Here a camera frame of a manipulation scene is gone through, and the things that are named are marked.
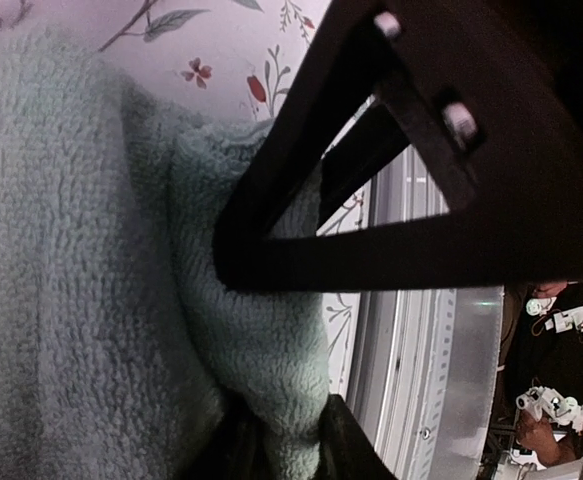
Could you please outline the operator hand in background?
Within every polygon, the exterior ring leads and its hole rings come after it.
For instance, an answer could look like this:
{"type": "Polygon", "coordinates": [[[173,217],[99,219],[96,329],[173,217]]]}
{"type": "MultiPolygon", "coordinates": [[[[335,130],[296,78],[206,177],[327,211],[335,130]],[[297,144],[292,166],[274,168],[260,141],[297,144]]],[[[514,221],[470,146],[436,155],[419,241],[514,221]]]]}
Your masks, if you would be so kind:
{"type": "Polygon", "coordinates": [[[544,467],[573,462],[577,459],[569,436],[557,441],[550,422],[542,417],[536,421],[527,411],[522,411],[516,423],[516,440],[525,449],[532,450],[544,467]]]}

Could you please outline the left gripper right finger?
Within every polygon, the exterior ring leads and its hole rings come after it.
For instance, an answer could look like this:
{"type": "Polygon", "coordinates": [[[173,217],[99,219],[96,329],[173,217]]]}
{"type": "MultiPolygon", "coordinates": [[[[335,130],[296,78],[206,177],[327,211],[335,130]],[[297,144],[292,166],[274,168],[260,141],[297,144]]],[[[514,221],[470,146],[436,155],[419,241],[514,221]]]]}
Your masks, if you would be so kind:
{"type": "Polygon", "coordinates": [[[319,479],[395,480],[344,399],[330,394],[320,418],[319,479]]]}

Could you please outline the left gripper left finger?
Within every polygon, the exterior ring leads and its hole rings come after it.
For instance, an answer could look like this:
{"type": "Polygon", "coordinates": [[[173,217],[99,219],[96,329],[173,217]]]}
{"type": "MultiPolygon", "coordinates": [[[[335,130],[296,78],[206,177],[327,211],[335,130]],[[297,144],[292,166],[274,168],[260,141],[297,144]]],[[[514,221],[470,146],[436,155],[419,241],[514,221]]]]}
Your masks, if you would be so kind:
{"type": "Polygon", "coordinates": [[[261,422],[235,394],[209,443],[175,479],[257,480],[266,478],[261,422]]]}

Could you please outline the green towel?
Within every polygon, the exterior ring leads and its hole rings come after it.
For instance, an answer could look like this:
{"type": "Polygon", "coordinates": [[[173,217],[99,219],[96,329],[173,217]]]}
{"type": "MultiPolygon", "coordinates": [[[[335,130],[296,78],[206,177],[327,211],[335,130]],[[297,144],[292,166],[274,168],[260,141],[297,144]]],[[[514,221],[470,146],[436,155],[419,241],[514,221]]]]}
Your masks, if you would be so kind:
{"type": "Polygon", "coordinates": [[[157,98],[59,29],[0,34],[0,479],[173,479],[228,396],[309,479],[322,300],[217,279],[216,218],[269,130],[157,98]]]}

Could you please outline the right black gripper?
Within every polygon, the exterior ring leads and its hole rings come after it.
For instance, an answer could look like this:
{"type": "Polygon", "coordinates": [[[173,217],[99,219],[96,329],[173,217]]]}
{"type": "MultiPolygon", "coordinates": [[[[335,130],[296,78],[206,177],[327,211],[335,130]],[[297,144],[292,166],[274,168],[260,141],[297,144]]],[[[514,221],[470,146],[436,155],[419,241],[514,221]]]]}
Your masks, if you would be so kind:
{"type": "Polygon", "coordinates": [[[526,1],[390,1],[385,103],[449,211],[387,228],[406,280],[583,279],[583,42],[526,1]]]}

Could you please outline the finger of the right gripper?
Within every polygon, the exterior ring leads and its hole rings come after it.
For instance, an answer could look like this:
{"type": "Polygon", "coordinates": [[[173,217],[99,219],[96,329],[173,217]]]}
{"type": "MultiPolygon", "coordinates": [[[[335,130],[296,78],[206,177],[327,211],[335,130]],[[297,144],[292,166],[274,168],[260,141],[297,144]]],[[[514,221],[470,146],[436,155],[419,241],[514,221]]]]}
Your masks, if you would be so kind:
{"type": "Polygon", "coordinates": [[[409,146],[387,107],[373,102],[322,159],[318,225],[409,146]]]}
{"type": "Polygon", "coordinates": [[[373,103],[398,30],[390,1],[333,2],[272,130],[222,210],[213,235],[219,279],[238,291],[350,292],[502,284],[509,280],[406,280],[394,224],[328,237],[275,239],[272,229],[324,155],[373,103]]]}

